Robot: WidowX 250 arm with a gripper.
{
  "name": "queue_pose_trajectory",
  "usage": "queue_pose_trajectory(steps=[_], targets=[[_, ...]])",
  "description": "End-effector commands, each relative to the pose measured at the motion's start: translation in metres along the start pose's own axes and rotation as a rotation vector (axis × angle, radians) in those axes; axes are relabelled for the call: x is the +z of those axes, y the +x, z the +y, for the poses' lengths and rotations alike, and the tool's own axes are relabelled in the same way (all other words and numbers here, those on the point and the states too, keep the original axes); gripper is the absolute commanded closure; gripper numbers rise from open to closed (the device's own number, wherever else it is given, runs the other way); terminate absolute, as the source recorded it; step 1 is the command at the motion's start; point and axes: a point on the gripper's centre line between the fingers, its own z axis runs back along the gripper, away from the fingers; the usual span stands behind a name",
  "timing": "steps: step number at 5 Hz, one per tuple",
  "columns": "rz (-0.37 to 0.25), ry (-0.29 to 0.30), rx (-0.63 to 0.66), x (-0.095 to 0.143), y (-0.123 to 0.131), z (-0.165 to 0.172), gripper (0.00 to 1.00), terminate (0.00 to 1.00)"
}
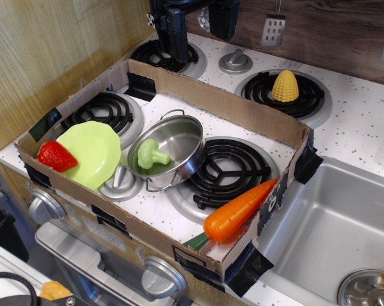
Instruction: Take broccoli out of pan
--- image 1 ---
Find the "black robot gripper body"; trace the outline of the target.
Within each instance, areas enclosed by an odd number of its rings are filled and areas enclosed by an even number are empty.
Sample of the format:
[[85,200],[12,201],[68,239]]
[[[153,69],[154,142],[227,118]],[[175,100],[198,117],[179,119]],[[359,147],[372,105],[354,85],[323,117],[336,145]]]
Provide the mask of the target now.
[[240,5],[241,1],[215,1],[215,0],[181,0],[181,1],[149,1],[150,12],[153,15],[163,14],[167,8],[176,8],[184,11],[186,14],[192,13],[198,9],[210,6],[212,4],[218,5],[221,8],[232,8]]

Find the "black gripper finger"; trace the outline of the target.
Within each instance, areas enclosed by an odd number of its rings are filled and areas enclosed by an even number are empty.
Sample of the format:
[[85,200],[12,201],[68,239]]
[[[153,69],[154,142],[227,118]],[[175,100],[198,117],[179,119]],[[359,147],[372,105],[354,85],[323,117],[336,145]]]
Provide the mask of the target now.
[[240,3],[212,3],[208,8],[210,33],[230,41],[236,32]]
[[187,62],[185,12],[177,7],[167,7],[158,11],[155,16],[155,29],[163,51],[178,62]]

